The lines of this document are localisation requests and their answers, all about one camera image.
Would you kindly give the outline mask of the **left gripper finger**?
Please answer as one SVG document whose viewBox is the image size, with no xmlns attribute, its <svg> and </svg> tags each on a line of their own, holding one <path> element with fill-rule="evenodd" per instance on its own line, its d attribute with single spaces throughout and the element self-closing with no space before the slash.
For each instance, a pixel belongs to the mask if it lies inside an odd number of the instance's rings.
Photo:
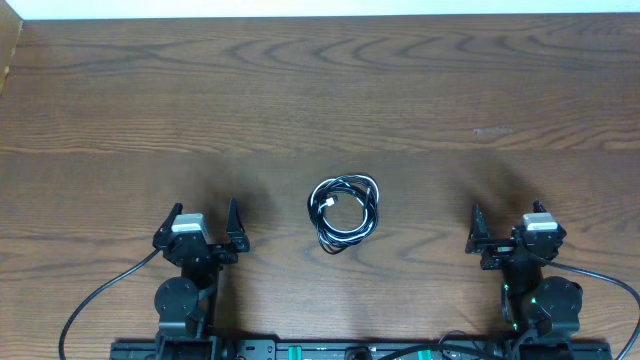
<svg viewBox="0 0 640 360">
<path fill-rule="evenodd" d="M 168 245 L 172 234 L 172 225 L 178 215 L 182 214 L 183 205 L 175 203 L 169 215 L 154 234 L 155 245 Z"/>
<path fill-rule="evenodd" d="M 249 252 L 250 241 L 239 215 L 238 203 L 232 198 L 229 203 L 226 233 L 237 252 Z"/>
</svg>

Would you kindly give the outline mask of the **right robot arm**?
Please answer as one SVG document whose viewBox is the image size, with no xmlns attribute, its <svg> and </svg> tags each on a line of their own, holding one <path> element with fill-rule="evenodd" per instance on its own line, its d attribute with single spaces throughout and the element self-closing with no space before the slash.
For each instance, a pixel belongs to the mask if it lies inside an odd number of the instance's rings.
<svg viewBox="0 0 640 360">
<path fill-rule="evenodd" d="M 580 329 L 583 290 L 566 278 L 542 273 L 558 255 L 565 236 L 565 229 L 539 201 L 502 239 L 490 235 L 480 207 L 472 206 L 465 252 L 479 254 L 483 270 L 502 273 L 502 313 L 516 332 L 507 345 L 512 359 L 573 357 L 569 342 Z"/>
</svg>

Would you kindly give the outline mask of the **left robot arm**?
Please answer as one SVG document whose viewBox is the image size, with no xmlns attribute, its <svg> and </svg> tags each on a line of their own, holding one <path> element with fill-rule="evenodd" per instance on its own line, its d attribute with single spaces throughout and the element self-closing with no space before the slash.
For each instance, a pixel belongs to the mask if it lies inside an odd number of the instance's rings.
<svg viewBox="0 0 640 360">
<path fill-rule="evenodd" d="M 153 247 L 180 269 L 180 275 L 163 282 L 154 297 L 159 314 L 157 359 L 236 357 L 233 342 L 214 330 L 220 272 L 250 250 L 235 199 L 229 203 L 226 234 L 227 242 L 213 243 L 204 215 L 185 214 L 180 203 L 154 234 Z"/>
</svg>

